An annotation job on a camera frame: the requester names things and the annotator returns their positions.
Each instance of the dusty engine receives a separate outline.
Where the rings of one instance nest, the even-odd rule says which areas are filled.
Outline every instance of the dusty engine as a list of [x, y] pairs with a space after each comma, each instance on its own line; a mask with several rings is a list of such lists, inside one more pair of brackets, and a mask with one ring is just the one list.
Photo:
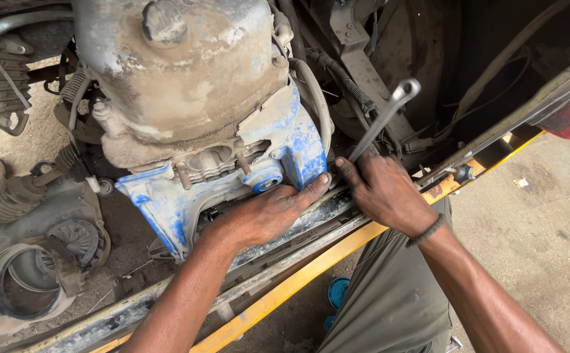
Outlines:
[[195, 243], [201, 211], [326, 170], [265, 1], [75, 1], [106, 158], [133, 174], [117, 189], [171, 256]]

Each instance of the right hand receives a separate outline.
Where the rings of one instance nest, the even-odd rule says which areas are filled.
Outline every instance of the right hand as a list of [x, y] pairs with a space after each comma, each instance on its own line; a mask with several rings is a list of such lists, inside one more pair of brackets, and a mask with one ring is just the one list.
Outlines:
[[413, 238], [438, 220], [436, 211], [393, 156], [381, 157], [366, 150], [356, 163], [355, 166], [344, 157], [335, 160], [350, 185], [354, 201], [373, 221]]

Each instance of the left hand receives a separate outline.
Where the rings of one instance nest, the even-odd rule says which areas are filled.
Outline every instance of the left hand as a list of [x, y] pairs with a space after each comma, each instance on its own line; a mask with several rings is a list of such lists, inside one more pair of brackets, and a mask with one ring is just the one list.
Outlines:
[[227, 234], [232, 245], [241, 250], [266, 243], [289, 229], [308, 206], [326, 193], [330, 183], [331, 175], [325, 172], [300, 192], [289, 185], [277, 185], [219, 216], [202, 234]]

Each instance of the hand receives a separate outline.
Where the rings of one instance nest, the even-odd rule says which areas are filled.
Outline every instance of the hand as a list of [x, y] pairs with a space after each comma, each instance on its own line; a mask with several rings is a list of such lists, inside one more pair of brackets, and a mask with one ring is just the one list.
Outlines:
[[277, 185], [219, 216], [203, 234], [226, 233], [238, 251], [266, 243], [289, 229], [308, 206], [326, 193], [330, 182], [331, 175], [321, 173], [300, 192], [289, 185]]
[[409, 175], [392, 157], [364, 151], [357, 166], [339, 157], [335, 165], [350, 185], [354, 201], [373, 221], [417, 237], [438, 220], [438, 214], [415, 189]]

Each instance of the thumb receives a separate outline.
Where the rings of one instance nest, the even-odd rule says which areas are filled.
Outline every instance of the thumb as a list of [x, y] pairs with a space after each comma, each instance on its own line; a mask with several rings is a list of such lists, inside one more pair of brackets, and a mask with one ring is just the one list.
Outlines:
[[346, 179], [346, 182], [350, 185], [352, 190], [365, 185], [365, 182], [359, 175], [357, 167], [349, 160], [344, 157], [339, 157], [335, 160], [335, 165], [339, 168], [339, 171], [344, 176], [344, 179]]
[[331, 175], [327, 172], [321, 173], [294, 197], [296, 205], [302, 210], [306, 209], [326, 193], [330, 183]]

